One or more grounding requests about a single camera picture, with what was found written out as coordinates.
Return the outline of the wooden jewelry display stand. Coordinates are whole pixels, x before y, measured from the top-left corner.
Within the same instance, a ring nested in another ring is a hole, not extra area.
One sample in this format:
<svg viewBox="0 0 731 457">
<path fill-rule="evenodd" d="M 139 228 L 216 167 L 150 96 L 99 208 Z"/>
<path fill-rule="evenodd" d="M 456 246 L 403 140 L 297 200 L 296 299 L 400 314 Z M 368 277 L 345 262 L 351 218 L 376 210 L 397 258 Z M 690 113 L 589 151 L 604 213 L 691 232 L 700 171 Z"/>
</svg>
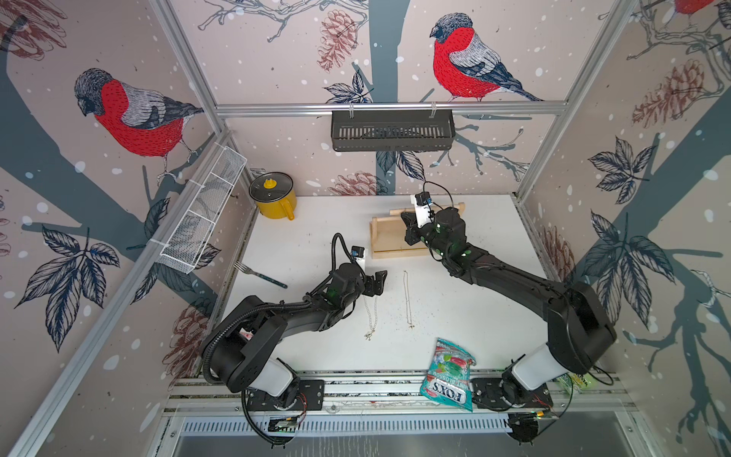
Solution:
<svg viewBox="0 0 731 457">
<path fill-rule="evenodd" d="M 463 218 L 466 205 L 459 203 L 456 207 L 447 206 L 446 208 L 458 209 Z M 431 204 L 434 215 L 441 211 L 434 204 Z M 390 215 L 384 217 L 374 217 L 370 222 L 370 250 L 374 259 L 394 259 L 413 256 L 428 256 L 435 254 L 437 257 L 449 256 L 452 254 L 438 254 L 436 251 L 428 248 L 425 243 L 417 243 L 409 246 L 405 243 L 405 224 L 400 214 L 403 211 L 411 211 L 414 213 L 414 206 L 411 203 L 410 208 L 394 209 Z"/>
</svg>

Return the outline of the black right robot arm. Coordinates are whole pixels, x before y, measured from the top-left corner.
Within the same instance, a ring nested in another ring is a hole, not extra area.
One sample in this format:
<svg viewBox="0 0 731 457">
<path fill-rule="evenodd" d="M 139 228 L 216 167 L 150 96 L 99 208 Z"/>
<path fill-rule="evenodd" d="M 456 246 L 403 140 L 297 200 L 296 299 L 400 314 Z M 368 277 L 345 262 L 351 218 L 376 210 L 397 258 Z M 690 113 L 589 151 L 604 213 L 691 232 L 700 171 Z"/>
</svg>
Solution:
<svg viewBox="0 0 731 457">
<path fill-rule="evenodd" d="M 592 287 L 536 276 L 470 244 L 458 209 L 434 213 L 418 208 L 400 217 L 405 243 L 425 244 L 440 256 L 450 276 L 496 291 L 546 322 L 546 344 L 511 363 L 502 375 L 500 393 L 506 403 L 521 405 L 543 384 L 566 373 L 589 373 L 616 342 L 614 325 Z"/>
</svg>

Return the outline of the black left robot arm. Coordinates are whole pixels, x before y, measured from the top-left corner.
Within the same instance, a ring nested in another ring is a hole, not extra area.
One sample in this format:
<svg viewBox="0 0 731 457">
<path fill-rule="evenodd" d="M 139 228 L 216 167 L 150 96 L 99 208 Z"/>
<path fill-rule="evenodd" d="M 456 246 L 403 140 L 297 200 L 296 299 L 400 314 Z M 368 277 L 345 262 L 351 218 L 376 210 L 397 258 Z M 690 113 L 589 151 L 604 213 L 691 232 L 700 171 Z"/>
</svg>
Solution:
<svg viewBox="0 0 731 457">
<path fill-rule="evenodd" d="M 362 296 L 383 294 L 388 273 L 367 274 L 359 247 L 349 249 L 339 232 L 330 244 L 329 275 L 301 301 L 262 301 L 249 295 L 210 333 L 200 347 L 202 374 L 232 393 L 259 390 L 290 402 L 299 377 L 272 356 L 279 343 L 304 332 L 327 331 L 354 312 Z"/>
</svg>

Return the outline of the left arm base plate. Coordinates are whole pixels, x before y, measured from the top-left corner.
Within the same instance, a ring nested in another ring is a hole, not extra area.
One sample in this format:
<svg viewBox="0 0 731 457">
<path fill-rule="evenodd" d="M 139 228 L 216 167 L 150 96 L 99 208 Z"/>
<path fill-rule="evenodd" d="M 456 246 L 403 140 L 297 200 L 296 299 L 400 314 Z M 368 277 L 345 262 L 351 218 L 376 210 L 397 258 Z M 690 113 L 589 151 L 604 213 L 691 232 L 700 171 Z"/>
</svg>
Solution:
<svg viewBox="0 0 731 457">
<path fill-rule="evenodd" d="M 244 405 L 248 411 L 302 412 L 321 411 L 325 398 L 323 380 L 295 379 L 279 396 L 264 390 L 247 390 Z"/>
</svg>

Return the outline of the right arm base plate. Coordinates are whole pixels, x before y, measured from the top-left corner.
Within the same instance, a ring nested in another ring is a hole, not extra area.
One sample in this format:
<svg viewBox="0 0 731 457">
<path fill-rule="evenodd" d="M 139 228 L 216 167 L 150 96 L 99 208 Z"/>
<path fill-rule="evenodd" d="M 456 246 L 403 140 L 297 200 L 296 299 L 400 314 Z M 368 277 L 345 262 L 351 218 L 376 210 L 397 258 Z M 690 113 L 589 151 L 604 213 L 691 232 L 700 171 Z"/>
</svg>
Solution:
<svg viewBox="0 0 731 457">
<path fill-rule="evenodd" d="M 472 402 L 479 409 L 506 412 L 510 409 L 553 409 L 554 404 L 546 384 L 536 390 L 526 390 L 517 381 L 499 377 L 478 377 L 471 381 Z"/>
</svg>

